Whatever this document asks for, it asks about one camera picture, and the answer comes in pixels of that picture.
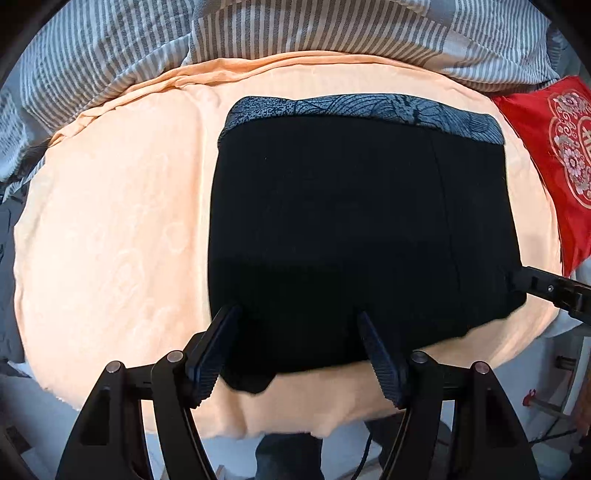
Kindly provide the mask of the peach orange blanket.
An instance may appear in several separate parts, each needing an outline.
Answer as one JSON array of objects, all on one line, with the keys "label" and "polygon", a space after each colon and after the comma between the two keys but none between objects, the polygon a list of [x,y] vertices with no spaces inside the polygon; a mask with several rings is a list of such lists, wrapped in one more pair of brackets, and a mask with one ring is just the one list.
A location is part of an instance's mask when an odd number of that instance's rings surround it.
[{"label": "peach orange blanket", "polygon": [[[484,95],[383,57],[329,51],[172,69],[79,114],[51,139],[14,229],[16,319],[46,390],[80,409],[108,361],[150,364],[211,322],[206,286],[217,137],[240,98],[392,92],[486,113],[506,139],[521,259],[562,273],[553,200],[523,142]],[[507,320],[428,347],[442,363],[497,367],[558,309],[529,297]],[[202,437],[310,432],[394,413],[367,362],[277,376],[263,394],[219,380],[193,418]]]}]

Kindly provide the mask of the person's legs in jeans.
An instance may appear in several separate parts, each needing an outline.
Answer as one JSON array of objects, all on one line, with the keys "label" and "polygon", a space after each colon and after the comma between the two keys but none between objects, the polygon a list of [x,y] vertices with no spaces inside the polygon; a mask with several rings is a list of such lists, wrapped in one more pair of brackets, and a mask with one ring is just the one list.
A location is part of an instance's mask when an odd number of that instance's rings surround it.
[{"label": "person's legs in jeans", "polygon": [[[379,463],[385,467],[404,414],[366,422],[372,441],[381,446]],[[322,439],[308,433],[270,434],[256,447],[256,480],[324,479]]]}]

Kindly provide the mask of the grey striped duvet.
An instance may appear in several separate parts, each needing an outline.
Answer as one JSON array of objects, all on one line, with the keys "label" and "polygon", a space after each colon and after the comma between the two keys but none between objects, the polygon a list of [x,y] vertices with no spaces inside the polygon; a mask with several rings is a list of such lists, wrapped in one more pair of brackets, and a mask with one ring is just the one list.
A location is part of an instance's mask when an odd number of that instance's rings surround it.
[{"label": "grey striped duvet", "polygon": [[325,50],[418,65],[481,92],[558,78],[563,38],[527,1],[70,1],[1,90],[1,182],[81,112],[217,58]]}]

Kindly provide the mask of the dark grey jacket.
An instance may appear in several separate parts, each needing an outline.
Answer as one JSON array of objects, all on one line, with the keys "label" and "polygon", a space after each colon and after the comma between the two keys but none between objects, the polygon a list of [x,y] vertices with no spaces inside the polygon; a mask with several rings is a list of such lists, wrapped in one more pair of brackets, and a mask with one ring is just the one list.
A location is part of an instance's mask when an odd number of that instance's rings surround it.
[{"label": "dark grey jacket", "polygon": [[1,360],[14,363],[23,363],[25,360],[14,308],[16,281],[13,269],[15,261],[14,229],[26,205],[27,194],[28,188],[23,187],[1,204]]}]

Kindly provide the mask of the black pants with patterned band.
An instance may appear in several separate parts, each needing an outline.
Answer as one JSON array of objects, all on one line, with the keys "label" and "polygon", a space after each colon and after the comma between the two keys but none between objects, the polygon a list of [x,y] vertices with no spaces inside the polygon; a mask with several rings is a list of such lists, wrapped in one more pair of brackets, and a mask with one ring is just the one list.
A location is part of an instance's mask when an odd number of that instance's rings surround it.
[{"label": "black pants with patterned band", "polygon": [[401,94],[230,108],[207,254],[230,388],[365,361],[363,317],[397,358],[507,318],[521,265],[492,116]]}]

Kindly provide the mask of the red embroidered cushion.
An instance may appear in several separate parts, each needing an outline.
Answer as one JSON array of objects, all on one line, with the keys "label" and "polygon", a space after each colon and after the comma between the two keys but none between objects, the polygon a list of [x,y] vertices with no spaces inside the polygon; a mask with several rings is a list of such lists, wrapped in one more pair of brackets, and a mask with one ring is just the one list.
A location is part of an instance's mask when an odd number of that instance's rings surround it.
[{"label": "red embroidered cushion", "polygon": [[524,143],[557,213],[563,274],[590,257],[590,89],[567,76],[493,102]]}]

